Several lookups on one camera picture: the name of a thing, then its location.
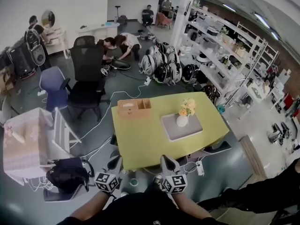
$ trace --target ceiling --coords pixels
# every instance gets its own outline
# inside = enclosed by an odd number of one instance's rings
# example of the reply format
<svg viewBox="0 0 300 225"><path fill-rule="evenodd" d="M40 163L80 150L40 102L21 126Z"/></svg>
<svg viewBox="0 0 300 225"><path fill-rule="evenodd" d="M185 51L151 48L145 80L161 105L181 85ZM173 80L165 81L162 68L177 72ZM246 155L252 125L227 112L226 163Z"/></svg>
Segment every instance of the ceiling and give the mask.
<svg viewBox="0 0 300 225"><path fill-rule="evenodd" d="M280 43L300 63L300 0L209 0L226 4L241 16L253 21L263 30L271 30L254 16L260 14L267 24L276 31Z"/></svg>

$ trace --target pink cloth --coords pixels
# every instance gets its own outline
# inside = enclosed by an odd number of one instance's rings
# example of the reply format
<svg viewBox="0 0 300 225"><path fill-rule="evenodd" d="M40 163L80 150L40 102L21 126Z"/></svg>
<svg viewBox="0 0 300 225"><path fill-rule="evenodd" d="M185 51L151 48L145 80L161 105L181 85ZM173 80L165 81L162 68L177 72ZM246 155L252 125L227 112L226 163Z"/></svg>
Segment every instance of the pink cloth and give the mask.
<svg viewBox="0 0 300 225"><path fill-rule="evenodd" d="M46 175L47 138L46 131L53 125L50 112L35 108L7 120L4 125L3 168L16 182L24 185L24 178L38 178ZM23 136L25 143L16 140L9 132Z"/></svg>

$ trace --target white pillar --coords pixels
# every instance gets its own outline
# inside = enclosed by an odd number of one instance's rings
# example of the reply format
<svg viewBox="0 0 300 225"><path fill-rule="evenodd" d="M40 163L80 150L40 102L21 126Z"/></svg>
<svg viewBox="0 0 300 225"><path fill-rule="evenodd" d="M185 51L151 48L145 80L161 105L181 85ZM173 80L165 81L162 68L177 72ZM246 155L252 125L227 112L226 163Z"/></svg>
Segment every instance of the white pillar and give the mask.
<svg viewBox="0 0 300 225"><path fill-rule="evenodd" d="M173 28L173 33L172 33L171 41L170 41L170 45L172 45L176 48L178 48L181 43L181 35L183 34L184 29L185 29L184 24L186 24L186 21L188 19L191 7L193 5L193 1L194 0L180 0L180 4L179 4L179 8L178 8L178 12L176 15L174 28ZM184 16L184 13L187 9L189 2L191 2L191 4L187 11L187 15Z"/></svg>

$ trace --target red chair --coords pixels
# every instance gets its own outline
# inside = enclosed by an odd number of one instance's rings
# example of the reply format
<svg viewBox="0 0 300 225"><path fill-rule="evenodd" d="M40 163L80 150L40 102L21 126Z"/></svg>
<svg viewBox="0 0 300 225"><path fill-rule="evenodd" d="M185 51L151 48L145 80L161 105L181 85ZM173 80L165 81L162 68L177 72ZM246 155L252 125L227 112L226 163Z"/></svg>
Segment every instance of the red chair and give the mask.
<svg viewBox="0 0 300 225"><path fill-rule="evenodd" d="M170 28L170 24L172 22L172 19L168 19L164 14L162 13L157 13L157 26L159 26L161 24L161 29L163 29L163 25L165 26L169 26Z"/></svg>

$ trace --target blue chair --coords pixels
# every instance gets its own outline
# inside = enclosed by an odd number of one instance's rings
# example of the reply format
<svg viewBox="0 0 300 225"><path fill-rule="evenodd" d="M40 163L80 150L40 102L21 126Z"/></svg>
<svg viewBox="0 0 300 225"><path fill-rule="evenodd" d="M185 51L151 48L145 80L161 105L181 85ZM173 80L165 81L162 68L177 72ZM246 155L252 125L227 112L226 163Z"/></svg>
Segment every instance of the blue chair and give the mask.
<svg viewBox="0 0 300 225"><path fill-rule="evenodd" d="M66 89L60 89L65 81L65 77L58 67L50 67L42 71L39 86L47 92L46 110L53 112L55 108L66 108L68 92Z"/></svg>

